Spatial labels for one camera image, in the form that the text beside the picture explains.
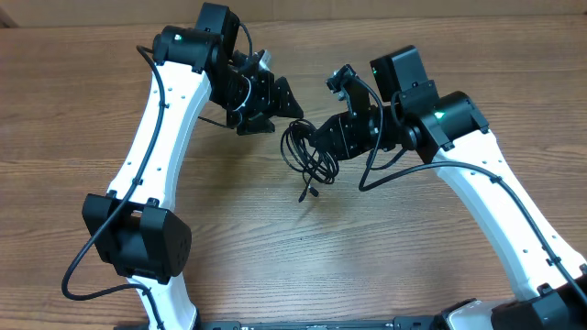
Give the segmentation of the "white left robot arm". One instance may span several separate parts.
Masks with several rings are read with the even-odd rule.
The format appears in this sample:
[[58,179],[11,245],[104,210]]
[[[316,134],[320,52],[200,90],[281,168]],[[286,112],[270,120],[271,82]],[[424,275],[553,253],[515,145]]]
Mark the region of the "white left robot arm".
[[268,51],[236,50],[242,28],[227,6],[206,3],[193,27],[167,26],[139,49],[152,72],[143,117],[106,193],[83,203],[91,246],[139,294],[150,329],[199,325],[183,278],[192,232],[174,208],[204,107],[221,106],[226,127],[241,136],[271,133],[276,116],[303,116],[288,82],[271,72]]

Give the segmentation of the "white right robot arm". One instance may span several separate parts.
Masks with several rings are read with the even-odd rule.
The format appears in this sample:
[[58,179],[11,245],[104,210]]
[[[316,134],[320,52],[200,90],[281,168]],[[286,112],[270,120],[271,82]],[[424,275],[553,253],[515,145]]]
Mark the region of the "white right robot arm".
[[334,160],[414,151],[466,206],[490,242],[513,296],[469,299],[426,319],[428,329],[583,329],[586,260],[539,211],[508,166],[481,110],[464,92],[437,92],[414,46],[371,62],[375,85],[350,66],[327,79],[347,103],[310,143]]

